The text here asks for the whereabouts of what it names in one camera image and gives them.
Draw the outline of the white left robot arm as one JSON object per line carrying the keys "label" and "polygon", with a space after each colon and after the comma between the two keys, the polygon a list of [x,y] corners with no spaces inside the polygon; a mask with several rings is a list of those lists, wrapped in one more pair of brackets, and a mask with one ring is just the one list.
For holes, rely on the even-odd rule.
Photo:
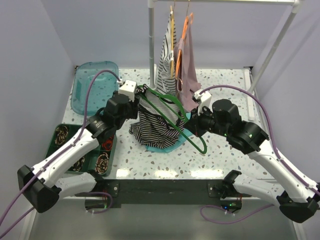
{"label": "white left robot arm", "polygon": [[17,171],[21,193],[38,213],[52,208],[60,198],[88,192],[99,196],[104,184],[92,173],[83,173],[63,180],[62,175],[81,157],[103,144],[128,119],[138,117],[139,97],[137,93],[115,91],[91,116],[76,134],[42,162],[28,167],[23,165]]}

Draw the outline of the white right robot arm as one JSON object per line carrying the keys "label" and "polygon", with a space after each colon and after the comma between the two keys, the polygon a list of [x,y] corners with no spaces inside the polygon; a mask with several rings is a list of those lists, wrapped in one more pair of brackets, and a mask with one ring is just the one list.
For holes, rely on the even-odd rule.
{"label": "white right robot arm", "polygon": [[268,134],[257,124],[242,120],[238,107],[230,100],[217,100],[212,108],[193,109],[185,128],[196,137],[205,133],[225,137],[229,145],[260,164],[277,181],[256,180],[232,170],[222,180],[222,192],[227,196],[239,193],[260,198],[296,223],[305,222],[318,211],[319,183],[301,173],[284,156],[278,157]]}

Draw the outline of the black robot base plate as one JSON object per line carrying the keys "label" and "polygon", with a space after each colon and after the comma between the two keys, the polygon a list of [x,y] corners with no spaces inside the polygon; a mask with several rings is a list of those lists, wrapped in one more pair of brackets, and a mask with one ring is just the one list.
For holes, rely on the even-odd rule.
{"label": "black robot base plate", "polygon": [[104,210],[122,205],[213,205],[221,199],[235,198],[227,209],[240,209],[241,197],[221,179],[105,179],[85,194],[85,208]]}

